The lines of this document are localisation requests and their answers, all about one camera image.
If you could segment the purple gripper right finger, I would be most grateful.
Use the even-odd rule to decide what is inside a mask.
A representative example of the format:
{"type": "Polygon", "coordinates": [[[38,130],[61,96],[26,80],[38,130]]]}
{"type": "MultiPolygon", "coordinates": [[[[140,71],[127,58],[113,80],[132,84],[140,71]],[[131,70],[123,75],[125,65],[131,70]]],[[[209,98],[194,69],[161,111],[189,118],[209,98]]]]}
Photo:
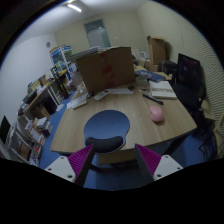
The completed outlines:
{"type": "Polygon", "coordinates": [[[134,152],[142,177],[147,184],[160,180],[182,169],[182,166],[171,156],[159,155],[139,144],[135,145],[134,152]]]}

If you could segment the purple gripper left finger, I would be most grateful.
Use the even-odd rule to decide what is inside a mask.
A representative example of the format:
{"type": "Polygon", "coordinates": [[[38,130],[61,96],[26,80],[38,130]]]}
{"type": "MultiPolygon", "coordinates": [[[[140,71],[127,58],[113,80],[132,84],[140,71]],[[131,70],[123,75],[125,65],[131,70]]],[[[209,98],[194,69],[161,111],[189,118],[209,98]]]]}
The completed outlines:
{"type": "Polygon", "coordinates": [[[60,156],[46,168],[46,171],[83,186],[94,154],[93,146],[89,145],[68,157],[60,156]]]}

